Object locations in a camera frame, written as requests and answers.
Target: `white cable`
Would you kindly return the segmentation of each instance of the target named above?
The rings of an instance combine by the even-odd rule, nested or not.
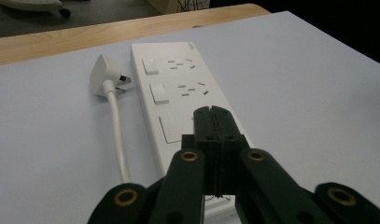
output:
[[[122,128],[120,123],[120,111],[117,104],[117,96],[114,82],[106,80],[103,82],[103,91],[111,107],[113,119],[114,143],[117,153],[118,166],[120,170],[120,180],[122,183],[132,182],[129,166],[126,159],[125,149],[123,147]]]

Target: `gray floor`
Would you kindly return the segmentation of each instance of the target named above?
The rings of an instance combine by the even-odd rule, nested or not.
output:
[[[62,2],[63,6],[71,11],[70,18],[62,17],[58,10],[30,12],[0,5],[0,37],[159,15],[146,0],[63,0]]]

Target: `extension socket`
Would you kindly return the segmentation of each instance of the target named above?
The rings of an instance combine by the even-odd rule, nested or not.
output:
[[[132,44],[132,56],[160,177],[181,149],[181,135],[193,134],[193,112],[203,106],[217,105],[231,111],[240,132],[253,147],[193,43]],[[233,196],[206,196],[205,223],[234,213]]]

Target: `white table surface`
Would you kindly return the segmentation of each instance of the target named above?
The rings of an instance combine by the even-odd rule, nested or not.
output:
[[[132,43],[175,41],[197,46],[251,141],[300,186],[341,183],[380,207],[380,64],[282,12],[0,66],[0,224],[88,221],[120,183],[93,65],[103,53],[133,77]],[[154,162],[135,83],[127,88],[124,145],[147,187]]]

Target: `power cord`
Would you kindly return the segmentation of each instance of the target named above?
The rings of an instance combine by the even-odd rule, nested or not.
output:
[[[110,103],[114,143],[120,171],[120,180],[122,183],[132,182],[132,179],[126,159],[125,148],[123,147],[120,111],[117,103],[116,89],[118,89],[118,85],[129,82],[131,82],[131,79],[121,75],[120,67],[114,60],[104,55],[99,56],[91,72],[91,91],[96,95],[106,97]]]

